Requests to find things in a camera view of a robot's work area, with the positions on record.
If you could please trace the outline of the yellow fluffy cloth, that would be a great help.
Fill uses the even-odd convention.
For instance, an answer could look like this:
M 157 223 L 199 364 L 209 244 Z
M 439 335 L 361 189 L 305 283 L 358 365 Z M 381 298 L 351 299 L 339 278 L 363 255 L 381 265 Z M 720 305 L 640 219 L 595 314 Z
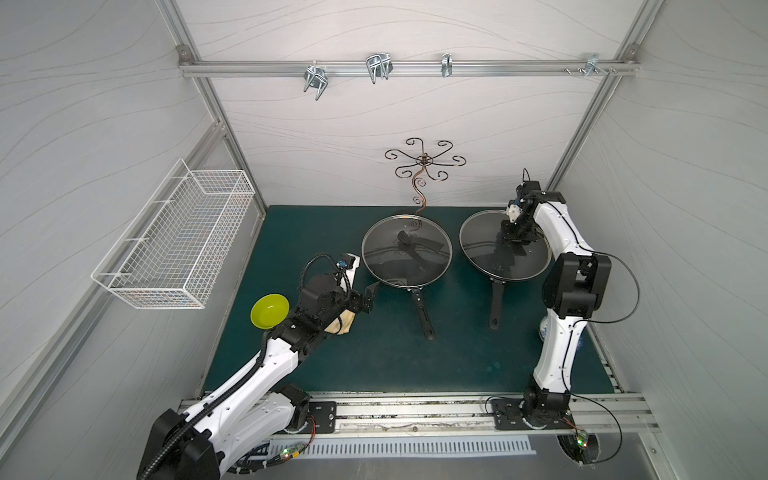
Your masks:
M 350 310 L 343 311 L 337 316 L 331 323 L 324 329 L 324 331 L 331 335 L 344 335 L 347 334 L 355 320 L 356 314 Z

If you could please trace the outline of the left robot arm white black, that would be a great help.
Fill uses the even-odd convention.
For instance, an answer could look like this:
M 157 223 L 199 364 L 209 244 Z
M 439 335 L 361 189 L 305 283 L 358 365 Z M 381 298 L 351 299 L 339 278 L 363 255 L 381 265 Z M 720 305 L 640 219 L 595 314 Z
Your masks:
M 140 479 L 219 479 L 231 470 L 258 469 L 252 451 L 270 435 L 300 431 L 309 420 L 309 395 L 275 385 L 327 337 L 328 327 L 372 308 L 377 287 L 354 290 L 359 260 L 348 255 L 334 272 L 316 275 L 290 306 L 279 294 L 259 299 L 250 318 L 263 330 L 259 352 L 218 389 L 178 413 L 169 409 L 152 425 L 138 468 Z

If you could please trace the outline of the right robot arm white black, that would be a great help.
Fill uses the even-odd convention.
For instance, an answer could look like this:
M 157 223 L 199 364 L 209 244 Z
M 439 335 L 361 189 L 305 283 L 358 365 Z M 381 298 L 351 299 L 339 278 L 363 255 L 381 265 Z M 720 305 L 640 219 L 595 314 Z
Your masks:
M 534 429 L 566 412 L 577 344 L 587 321 L 602 303 L 611 260 L 594 252 L 573 224 L 563 195 L 524 181 L 507 207 L 504 236 L 510 242 L 544 240 L 554 267 L 542 286 L 547 309 L 544 345 L 520 410 Z

